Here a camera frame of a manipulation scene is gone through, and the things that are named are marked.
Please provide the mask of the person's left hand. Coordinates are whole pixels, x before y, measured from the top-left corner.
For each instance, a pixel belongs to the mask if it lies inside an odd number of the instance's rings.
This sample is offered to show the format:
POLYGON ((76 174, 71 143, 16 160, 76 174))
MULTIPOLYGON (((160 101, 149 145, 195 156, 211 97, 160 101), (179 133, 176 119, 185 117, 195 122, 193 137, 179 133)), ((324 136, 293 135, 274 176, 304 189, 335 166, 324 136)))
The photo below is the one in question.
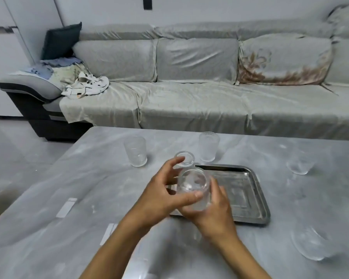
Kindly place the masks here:
POLYGON ((181 207, 172 207, 172 195, 166 186, 176 182, 180 169, 173 166, 182 162, 184 157, 167 160, 150 179, 143 193, 124 217, 137 229, 149 230, 165 219, 172 211, 181 207))

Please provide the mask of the person's right hand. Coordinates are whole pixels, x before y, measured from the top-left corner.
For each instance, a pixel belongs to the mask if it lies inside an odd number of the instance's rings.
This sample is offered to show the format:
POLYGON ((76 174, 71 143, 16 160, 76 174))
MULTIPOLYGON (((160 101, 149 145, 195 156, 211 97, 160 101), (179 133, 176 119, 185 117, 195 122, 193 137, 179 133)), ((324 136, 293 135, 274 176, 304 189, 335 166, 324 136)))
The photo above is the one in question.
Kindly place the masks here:
POLYGON ((192 210, 190 206, 179 208, 179 211, 196 225, 201 235, 210 243, 212 238, 225 234, 237 234, 229 200, 227 205, 210 203, 203 211, 192 210))

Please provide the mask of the clear drinking glass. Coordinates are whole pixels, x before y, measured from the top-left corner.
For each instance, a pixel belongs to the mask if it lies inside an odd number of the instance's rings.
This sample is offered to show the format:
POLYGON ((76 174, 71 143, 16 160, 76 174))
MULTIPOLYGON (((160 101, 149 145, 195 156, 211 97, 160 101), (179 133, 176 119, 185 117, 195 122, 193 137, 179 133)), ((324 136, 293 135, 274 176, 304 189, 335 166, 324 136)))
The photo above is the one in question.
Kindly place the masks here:
POLYGON ((199 153, 203 162, 210 163, 216 158, 220 137, 214 132, 203 132, 199 136, 199 153))
POLYGON ((306 175, 315 165, 316 160, 308 154, 293 154, 286 162, 286 167, 294 174, 306 175))
POLYGON ((333 239, 312 225, 296 225, 290 235, 293 246, 309 260, 320 262, 340 253, 333 239))
POLYGON ((185 158, 182 162, 174 165, 173 166, 174 169, 188 168, 188 167, 194 166, 194 164, 195 164, 195 156, 189 151, 180 151, 180 152, 176 153, 174 157, 184 157, 185 158))
POLYGON ((124 139, 124 147, 133 167, 142 167, 147 163, 146 140, 142 136, 130 136, 124 139))
POLYGON ((211 180, 209 174, 202 168, 184 168, 178 176, 177 193, 202 192, 202 199, 192 204, 190 207, 195 211, 203 211, 210 202, 210 185, 211 180))

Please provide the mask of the person's right forearm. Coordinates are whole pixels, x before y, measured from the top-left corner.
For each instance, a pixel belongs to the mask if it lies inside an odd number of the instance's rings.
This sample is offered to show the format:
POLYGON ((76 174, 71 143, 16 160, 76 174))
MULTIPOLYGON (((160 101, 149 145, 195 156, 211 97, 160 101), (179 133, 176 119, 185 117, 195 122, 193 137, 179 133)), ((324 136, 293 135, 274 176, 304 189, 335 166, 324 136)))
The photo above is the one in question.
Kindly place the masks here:
POLYGON ((272 279, 237 234, 225 234, 212 238, 211 243, 239 279, 272 279))

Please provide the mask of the person's left forearm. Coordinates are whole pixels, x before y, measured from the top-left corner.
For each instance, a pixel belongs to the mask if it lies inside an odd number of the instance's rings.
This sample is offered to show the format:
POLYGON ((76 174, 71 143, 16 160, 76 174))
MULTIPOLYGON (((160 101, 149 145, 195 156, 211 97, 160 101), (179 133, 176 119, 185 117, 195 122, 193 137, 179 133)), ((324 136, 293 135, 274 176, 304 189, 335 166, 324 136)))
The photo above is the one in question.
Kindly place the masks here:
POLYGON ((100 247, 79 279, 122 279, 129 260, 150 229, 167 215, 144 219, 135 212, 129 212, 100 247))

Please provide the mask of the rectangular metal tray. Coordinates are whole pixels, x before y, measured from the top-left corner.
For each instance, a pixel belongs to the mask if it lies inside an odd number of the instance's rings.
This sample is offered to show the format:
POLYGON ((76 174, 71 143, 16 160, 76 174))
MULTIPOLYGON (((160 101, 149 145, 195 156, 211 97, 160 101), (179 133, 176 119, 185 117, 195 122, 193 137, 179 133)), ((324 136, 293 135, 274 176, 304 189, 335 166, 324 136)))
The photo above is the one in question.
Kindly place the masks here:
MULTIPOLYGON (((259 226, 269 224, 270 210, 252 169, 226 164, 195 164, 194 166, 205 170, 225 188, 234 222, 259 226)), ((177 184, 169 186, 169 189, 177 192, 177 184)))

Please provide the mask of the white tape strip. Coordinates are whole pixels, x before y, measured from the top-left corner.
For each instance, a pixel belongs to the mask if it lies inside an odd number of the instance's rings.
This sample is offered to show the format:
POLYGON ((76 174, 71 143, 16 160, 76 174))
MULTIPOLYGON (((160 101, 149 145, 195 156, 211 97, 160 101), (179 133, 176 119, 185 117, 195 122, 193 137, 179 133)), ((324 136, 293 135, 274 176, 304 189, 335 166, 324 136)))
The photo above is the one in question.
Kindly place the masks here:
POLYGON ((72 209, 74 204, 77 202, 77 200, 78 200, 77 198, 70 197, 61 207, 61 209, 56 215, 56 218, 65 218, 65 216, 67 216, 67 214, 70 212, 70 210, 72 209))
POLYGON ((101 242, 100 242, 100 246, 103 246, 105 244, 105 242, 108 240, 108 238, 111 236, 111 234, 113 233, 113 231, 116 229, 117 227, 117 223, 109 223, 105 232, 104 232, 104 235, 101 239, 101 242))

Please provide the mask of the grey covered sofa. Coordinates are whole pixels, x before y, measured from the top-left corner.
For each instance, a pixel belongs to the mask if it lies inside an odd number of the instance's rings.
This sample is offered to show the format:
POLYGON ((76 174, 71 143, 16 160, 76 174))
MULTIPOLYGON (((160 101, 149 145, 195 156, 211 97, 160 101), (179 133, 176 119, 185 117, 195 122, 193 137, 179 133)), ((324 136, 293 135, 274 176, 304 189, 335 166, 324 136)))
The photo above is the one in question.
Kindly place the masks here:
POLYGON ((70 99, 40 78, 0 79, 36 134, 77 140, 92 126, 349 140, 349 4, 326 20, 106 24, 81 29, 73 56, 105 76, 103 93, 70 99), (318 85, 244 84, 239 42, 266 34, 330 39, 318 85))

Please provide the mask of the brown floral patterned pillow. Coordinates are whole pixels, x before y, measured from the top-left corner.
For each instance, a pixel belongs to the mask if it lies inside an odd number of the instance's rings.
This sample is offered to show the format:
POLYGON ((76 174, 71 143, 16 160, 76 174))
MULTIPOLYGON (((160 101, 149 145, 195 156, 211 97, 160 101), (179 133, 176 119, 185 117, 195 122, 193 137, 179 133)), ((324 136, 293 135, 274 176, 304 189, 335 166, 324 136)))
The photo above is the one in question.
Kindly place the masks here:
POLYGON ((237 80, 244 84, 318 85, 332 61, 330 39, 266 34, 239 42, 237 80))

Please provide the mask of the white crumpled garment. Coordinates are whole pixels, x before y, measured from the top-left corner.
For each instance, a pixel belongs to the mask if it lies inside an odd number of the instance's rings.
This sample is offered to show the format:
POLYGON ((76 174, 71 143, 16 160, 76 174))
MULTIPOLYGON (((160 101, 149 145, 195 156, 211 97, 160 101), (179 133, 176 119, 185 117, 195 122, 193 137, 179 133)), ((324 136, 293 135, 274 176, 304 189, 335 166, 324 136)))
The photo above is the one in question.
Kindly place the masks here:
POLYGON ((92 74, 80 72, 73 84, 64 87, 61 95, 70 99, 80 99, 103 93, 110 85, 107 77, 96 78, 92 74))

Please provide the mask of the pile of folded clothes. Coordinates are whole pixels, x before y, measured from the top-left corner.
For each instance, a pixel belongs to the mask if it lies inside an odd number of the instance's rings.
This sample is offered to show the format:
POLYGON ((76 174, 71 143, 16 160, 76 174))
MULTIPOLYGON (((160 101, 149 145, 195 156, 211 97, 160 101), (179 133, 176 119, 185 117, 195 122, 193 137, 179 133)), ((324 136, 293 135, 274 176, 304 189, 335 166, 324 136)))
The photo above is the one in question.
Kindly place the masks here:
POLYGON ((37 64, 23 68, 11 75, 24 75, 30 78, 40 78, 63 90, 66 85, 73 84, 80 72, 88 74, 83 62, 75 57, 62 57, 52 60, 41 60, 37 64))

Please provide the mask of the dark teal cushion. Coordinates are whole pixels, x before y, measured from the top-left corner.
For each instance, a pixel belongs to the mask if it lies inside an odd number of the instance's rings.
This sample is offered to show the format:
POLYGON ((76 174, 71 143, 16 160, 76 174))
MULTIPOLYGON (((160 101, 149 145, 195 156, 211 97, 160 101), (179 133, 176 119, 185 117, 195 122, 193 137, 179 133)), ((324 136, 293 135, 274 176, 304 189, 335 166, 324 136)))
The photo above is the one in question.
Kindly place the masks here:
POLYGON ((70 58, 73 46, 79 41, 82 22, 62 28, 49 29, 41 53, 41 60, 70 58))

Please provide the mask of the white cabinet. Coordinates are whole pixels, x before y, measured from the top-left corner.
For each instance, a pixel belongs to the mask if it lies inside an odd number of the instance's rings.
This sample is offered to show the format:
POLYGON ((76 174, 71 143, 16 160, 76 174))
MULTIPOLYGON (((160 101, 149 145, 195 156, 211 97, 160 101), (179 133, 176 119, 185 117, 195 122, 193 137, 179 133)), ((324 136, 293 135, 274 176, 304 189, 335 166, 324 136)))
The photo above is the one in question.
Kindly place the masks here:
MULTIPOLYGON (((0 0, 0 79, 33 63, 20 32, 20 15, 24 9, 22 1, 0 0)), ((7 93, 1 90, 0 116, 22 116, 7 93)))

